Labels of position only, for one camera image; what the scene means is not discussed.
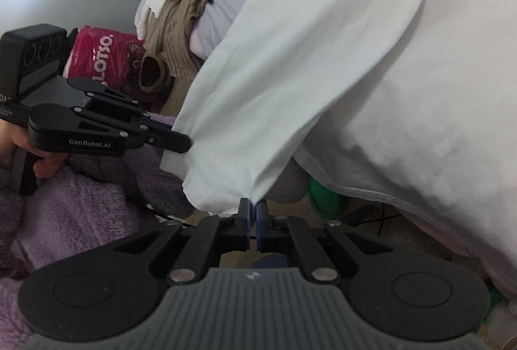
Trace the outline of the pink Lotso bag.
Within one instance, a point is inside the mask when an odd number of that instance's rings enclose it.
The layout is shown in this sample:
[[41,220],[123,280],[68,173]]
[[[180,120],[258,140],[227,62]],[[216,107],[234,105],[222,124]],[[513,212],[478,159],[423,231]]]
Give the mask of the pink Lotso bag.
[[63,76],[91,79],[155,112],[165,104],[167,92],[144,92],[139,84],[143,59],[144,44],[136,36],[85,25],[76,34]]

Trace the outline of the white t-shirt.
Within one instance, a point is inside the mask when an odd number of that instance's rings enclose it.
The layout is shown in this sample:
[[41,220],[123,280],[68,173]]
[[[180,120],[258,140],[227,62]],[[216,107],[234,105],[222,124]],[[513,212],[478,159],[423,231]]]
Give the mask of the white t-shirt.
[[235,213],[290,164],[399,208],[516,291],[516,0],[247,0],[165,152],[189,202]]

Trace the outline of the purple fleece robe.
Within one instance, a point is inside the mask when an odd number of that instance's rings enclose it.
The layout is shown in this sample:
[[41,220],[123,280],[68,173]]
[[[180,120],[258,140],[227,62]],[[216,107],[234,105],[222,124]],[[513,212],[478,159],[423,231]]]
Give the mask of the purple fleece robe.
[[69,256],[134,234],[155,213],[181,219],[194,209],[175,175],[162,171],[151,145],[121,158],[41,152],[30,197],[9,188],[16,151],[33,151],[25,129],[1,123],[1,347],[30,338],[17,293],[25,276]]

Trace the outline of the green object on floor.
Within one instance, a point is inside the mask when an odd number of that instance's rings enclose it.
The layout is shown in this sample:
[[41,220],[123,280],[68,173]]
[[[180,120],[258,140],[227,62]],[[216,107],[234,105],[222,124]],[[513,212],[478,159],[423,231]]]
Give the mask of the green object on floor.
[[340,219],[343,216],[342,197],[311,178],[306,196],[313,211],[322,219]]

